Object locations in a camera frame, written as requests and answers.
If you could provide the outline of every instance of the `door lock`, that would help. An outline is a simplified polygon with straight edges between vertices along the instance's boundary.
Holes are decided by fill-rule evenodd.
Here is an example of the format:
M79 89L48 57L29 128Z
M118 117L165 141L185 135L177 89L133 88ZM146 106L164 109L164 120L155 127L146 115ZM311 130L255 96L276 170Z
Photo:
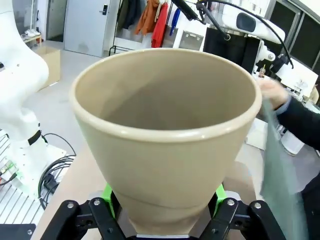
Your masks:
M104 4L103 5L103 10L99 11L99 12L102 13L102 15L107 15L107 10L108 10L108 5Z

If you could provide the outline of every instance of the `person's arm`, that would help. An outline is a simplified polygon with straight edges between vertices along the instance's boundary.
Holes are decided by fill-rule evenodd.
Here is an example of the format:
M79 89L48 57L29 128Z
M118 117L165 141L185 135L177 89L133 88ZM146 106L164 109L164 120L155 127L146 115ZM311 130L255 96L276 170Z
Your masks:
M305 144L320 150L320 114L310 111L273 80L259 80L262 95L272 103L279 123Z
M320 150L320 114L310 111L295 98L289 98L286 109L275 111L279 123L305 144Z

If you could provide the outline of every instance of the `screw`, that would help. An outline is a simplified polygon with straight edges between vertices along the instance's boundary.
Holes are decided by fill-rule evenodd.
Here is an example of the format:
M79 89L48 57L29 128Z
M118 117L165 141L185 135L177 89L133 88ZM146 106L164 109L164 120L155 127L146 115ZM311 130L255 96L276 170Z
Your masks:
M260 208L261 208L261 204L258 203L258 202L256 202L256 203L254 204L254 207L255 207L256 209L260 209Z
M100 204L100 201L99 201L99 200L95 200L95 201L93 202L93 204L96 205L96 206L98 206L98 205Z
M235 205L235 201L233 201L232 199L229 199L226 203L227 203L229 206Z
M70 202L70 203L67 205L68 209L72 209L74 206L75 206L75 205L74 205L72 202Z

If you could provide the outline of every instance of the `beige pot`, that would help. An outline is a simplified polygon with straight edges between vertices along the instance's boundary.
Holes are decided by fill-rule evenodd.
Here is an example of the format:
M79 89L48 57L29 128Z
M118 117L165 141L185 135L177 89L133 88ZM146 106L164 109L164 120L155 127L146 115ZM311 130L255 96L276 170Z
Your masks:
M262 97L238 65L164 48L102 59L76 79L70 100L136 231L173 235L189 233L223 181Z

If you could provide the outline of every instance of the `hanging clothes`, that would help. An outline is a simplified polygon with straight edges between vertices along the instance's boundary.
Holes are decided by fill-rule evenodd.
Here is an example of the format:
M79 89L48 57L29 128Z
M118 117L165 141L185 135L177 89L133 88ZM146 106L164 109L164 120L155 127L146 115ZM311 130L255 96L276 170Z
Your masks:
M170 30L170 34L169 34L170 36L174 33L175 27L177 26L180 12L181 12L181 10L179 8L177 8L174 12L172 23L171 23L171 30Z
M154 32L152 34L151 47L160 48L165 34L168 4L162 5L158 21L156 22Z
M140 0L128 0L128 11L123 24L124 29L133 25L141 15Z
M117 27L116 27L117 31L120 31L124 27L128 9L129 9L129 0L122 0L120 9L117 14Z
M138 25L136 26L135 34L138 34L141 31L143 35L146 35L154 31L158 5L159 0L147 0L145 9L139 19Z

